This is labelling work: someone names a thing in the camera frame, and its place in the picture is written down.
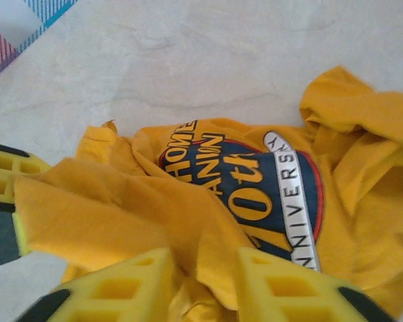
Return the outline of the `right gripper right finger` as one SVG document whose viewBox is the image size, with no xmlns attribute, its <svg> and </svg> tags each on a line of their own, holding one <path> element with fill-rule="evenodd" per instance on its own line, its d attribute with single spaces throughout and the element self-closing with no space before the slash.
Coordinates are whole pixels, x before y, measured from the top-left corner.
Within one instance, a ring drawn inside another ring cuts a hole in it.
<svg viewBox="0 0 403 322">
<path fill-rule="evenodd" d="M 240 321 L 393 321 L 346 280 L 253 248 L 239 248 L 236 296 Z"/>
</svg>

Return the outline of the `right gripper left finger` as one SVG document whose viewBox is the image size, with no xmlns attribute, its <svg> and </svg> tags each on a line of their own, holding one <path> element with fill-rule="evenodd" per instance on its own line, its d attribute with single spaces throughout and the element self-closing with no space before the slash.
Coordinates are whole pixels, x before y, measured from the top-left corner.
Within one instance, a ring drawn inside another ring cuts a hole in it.
<svg viewBox="0 0 403 322">
<path fill-rule="evenodd" d="M 57 286 L 17 321 L 166 321 L 173 296 L 173 259 L 167 248 Z"/>
</svg>

